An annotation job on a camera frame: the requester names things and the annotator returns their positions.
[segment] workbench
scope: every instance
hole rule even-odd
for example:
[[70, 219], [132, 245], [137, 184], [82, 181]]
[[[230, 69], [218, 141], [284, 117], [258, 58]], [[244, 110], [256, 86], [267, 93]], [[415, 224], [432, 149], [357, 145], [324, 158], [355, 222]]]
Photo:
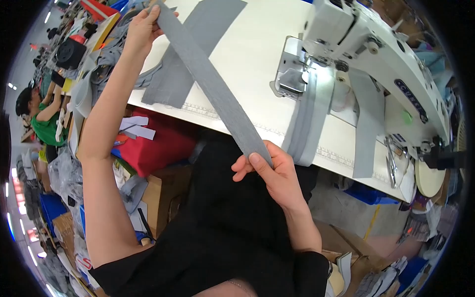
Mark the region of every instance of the workbench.
[[[184, 22], [198, 0], [167, 0], [177, 6], [178, 19]], [[209, 59], [229, 89], [242, 105], [262, 139], [281, 146], [294, 111], [295, 101], [276, 97], [269, 82], [276, 77], [287, 36], [298, 37], [304, 30], [307, 13], [312, 5], [301, 0], [246, 0], [247, 5], [221, 38]], [[145, 60], [142, 72], [157, 65], [169, 45], [160, 36]], [[229, 134], [209, 100], [195, 83], [181, 109], [163, 104], [141, 102], [144, 90], [133, 90], [128, 103], [170, 115], [210, 129]], [[355, 156], [355, 126], [327, 115], [313, 164], [351, 178]], [[372, 178], [356, 179], [374, 189], [402, 201], [400, 188], [392, 189], [389, 181], [386, 146], [375, 143]], [[398, 168], [404, 167], [396, 158]], [[403, 170], [396, 171], [400, 183]]]

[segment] hand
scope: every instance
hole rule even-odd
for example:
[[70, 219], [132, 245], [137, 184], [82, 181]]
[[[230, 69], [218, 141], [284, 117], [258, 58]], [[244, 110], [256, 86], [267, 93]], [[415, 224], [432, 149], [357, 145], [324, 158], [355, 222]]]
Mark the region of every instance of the hand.
[[160, 7], [155, 5], [150, 14], [147, 11], [148, 9], [142, 10], [129, 24], [124, 52], [129, 53], [132, 57], [145, 59], [152, 49], [153, 41], [163, 35], [163, 30], [158, 27], [156, 22], [160, 14]]
[[268, 140], [264, 140], [264, 144], [270, 153], [274, 169], [257, 153], [249, 155], [249, 159], [242, 155], [231, 166], [232, 171], [236, 172], [233, 180], [239, 182], [248, 172], [255, 170], [266, 182], [271, 197], [284, 210], [298, 210], [306, 206], [292, 157]]

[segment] woman's right hand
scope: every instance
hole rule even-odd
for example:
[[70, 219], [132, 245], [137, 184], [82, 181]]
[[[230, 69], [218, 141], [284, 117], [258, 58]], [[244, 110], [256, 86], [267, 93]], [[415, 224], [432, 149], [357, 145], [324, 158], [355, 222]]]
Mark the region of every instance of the woman's right hand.
[[270, 153], [274, 169], [257, 153], [249, 155], [249, 159], [242, 155], [231, 166], [236, 172], [233, 180], [239, 182], [248, 172], [255, 170], [266, 182], [271, 197], [284, 210], [306, 207], [292, 157], [268, 140], [264, 140], [264, 144]]

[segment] blue plastic bin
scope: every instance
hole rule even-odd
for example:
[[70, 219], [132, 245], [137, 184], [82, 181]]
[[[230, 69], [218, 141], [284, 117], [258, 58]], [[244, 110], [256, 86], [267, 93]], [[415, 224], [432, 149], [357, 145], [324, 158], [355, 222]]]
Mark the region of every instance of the blue plastic bin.
[[48, 225], [51, 235], [56, 237], [53, 227], [53, 220], [63, 213], [66, 213], [66, 207], [58, 195], [40, 194], [41, 209], [43, 210], [43, 218]]
[[354, 182], [354, 184], [344, 192], [369, 205], [399, 203], [399, 201], [389, 198], [386, 193], [359, 182]]

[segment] ceiling light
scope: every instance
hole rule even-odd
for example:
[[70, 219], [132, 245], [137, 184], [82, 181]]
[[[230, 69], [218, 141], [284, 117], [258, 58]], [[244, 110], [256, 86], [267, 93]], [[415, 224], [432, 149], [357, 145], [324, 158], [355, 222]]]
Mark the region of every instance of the ceiling light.
[[30, 252], [30, 256], [31, 256], [31, 259], [33, 260], [33, 263], [35, 264], [35, 266], [38, 266], [35, 256], [33, 256], [33, 252], [31, 251], [31, 248], [29, 246], [28, 246], [28, 251]]
[[13, 240], [15, 240], [15, 236], [13, 236], [13, 228], [11, 226], [11, 218], [10, 218], [10, 213], [9, 212], [7, 212], [7, 220], [8, 220], [8, 225], [10, 226], [11, 237], [13, 238]]
[[48, 21], [48, 19], [49, 19], [49, 15], [50, 15], [50, 14], [51, 14], [51, 11], [50, 11], [50, 12], [48, 12], [48, 15], [46, 15], [45, 24], [46, 24], [46, 22]]
[[51, 295], [52, 295], [53, 297], [56, 297], [56, 293], [53, 292], [53, 290], [51, 289], [51, 287], [50, 287], [48, 284], [46, 284], [46, 287], [48, 288], [48, 291], [51, 293]]
[[23, 226], [23, 221], [20, 219], [21, 231], [23, 231], [23, 235], [25, 235], [25, 227]]

